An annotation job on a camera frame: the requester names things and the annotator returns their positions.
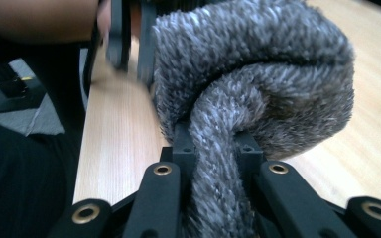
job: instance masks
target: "gray knit fabric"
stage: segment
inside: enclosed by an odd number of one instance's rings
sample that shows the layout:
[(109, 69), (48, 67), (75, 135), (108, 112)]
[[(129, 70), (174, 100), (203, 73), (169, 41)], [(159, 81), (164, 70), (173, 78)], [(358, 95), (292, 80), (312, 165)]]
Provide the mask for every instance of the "gray knit fabric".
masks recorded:
[(237, 0), (172, 13), (155, 27), (156, 96), (173, 140), (190, 118), (198, 152), (189, 237), (253, 237), (233, 135), (248, 130), (267, 159), (340, 131), (353, 105), (347, 37), (299, 0)]

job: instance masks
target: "light wood surface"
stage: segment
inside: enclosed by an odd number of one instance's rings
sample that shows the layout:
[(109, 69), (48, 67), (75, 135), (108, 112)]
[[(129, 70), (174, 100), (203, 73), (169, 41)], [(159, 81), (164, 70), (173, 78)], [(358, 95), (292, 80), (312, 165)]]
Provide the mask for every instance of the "light wood surface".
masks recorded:
[[(287, 159), (317, 193), (345, 207), (352, 196), (381, 199), (381, 8), (366, 1), (310, 0), (354, 44), (355, 103), (347, 127), (311, 150)], [(134, 192), (146, 167), (167, 145), (144, 87), (99, 55), (89, 96), (74, 201), (114, 204)]]

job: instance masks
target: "knitted sock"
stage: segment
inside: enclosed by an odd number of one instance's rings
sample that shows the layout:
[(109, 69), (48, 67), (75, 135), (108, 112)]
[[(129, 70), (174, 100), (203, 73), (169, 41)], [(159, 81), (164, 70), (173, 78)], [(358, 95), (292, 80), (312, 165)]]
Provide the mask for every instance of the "knitted sock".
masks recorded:
[(347, 37), (298, 0), (235, 0), (157, 20), (156, 96), (166, 138), (190, 118), (198, 152), (184, 223), (190, 237), (251, 237), (233, 136), (267, 159), (302, 152), (344, 128), (353, 105)]

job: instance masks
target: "gray floor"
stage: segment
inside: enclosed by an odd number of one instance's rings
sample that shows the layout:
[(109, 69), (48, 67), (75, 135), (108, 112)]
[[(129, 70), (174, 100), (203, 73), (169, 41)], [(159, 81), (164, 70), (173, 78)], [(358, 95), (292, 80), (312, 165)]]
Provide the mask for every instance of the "gray floor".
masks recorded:
[[(83, 69), (85, 54), (86, 51), (81, 52), (80, 71)], [(34, 76), (21, 59), (12, 61), (10, 65), (22, 77)], [(48, 95), (45, 95), (39, 108), (0, 113), (0, 125), (23, 135), (31, 133), (54, 135), (64, 131)]]

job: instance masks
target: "fuzzy gray yarn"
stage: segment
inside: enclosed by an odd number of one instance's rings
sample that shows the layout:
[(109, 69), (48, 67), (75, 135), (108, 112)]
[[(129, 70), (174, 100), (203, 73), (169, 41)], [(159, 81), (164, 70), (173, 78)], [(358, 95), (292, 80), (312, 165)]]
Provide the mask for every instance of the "fuzzy gray yarn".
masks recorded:
[(299, 0), (236, 0), (157, 20), (157, 109), (166, 138), (190, 116), (198, 151), (189, 237), (253, 237), (233, 135), (248, 130), (267, 159), (344, 128), (353, 105), (347, 37)]

